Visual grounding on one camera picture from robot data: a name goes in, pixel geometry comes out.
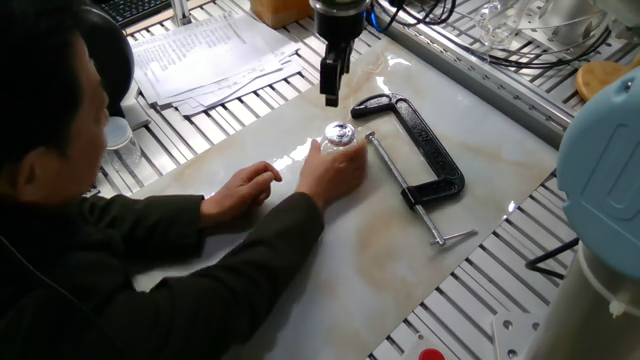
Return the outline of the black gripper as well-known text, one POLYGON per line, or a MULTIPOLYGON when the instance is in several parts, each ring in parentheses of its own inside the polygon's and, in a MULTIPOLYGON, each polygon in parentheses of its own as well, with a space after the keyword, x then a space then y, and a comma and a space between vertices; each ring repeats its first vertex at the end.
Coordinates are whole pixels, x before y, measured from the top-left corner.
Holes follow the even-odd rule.
POLYGON ((360 36, 365 26, 365 12, 349 16, 333 16, 315 13, 315 30, 328 44, 320 63, 320 93, 325 96, 325 105, 339 106, 341 77, 350 72, 353 44, 344 47, 337 43, 347 43, 360 36))

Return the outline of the person's right hand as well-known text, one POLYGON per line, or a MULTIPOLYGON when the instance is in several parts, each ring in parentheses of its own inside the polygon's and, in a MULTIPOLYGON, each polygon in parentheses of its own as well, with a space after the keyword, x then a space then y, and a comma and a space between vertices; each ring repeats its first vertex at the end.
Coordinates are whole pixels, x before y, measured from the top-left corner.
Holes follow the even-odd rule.
POLYGON ((295 192, 308 195, 324 212, 364 182, 367 164, 365 144, 353 144, 343 150, 323 154, 320 143, 313 140, 295 192))

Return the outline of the person's left hand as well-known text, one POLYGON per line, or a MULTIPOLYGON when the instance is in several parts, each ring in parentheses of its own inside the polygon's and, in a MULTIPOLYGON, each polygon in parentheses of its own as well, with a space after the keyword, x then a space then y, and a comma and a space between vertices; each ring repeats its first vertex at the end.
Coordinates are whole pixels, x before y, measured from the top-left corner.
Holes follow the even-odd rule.
POLYGON ((279 171, 265 161, 238 170, 218 191, 201 202, 201 227, 226 223, 249 209, 260 207, 269 198, 272 183, 281 181, 279 171))

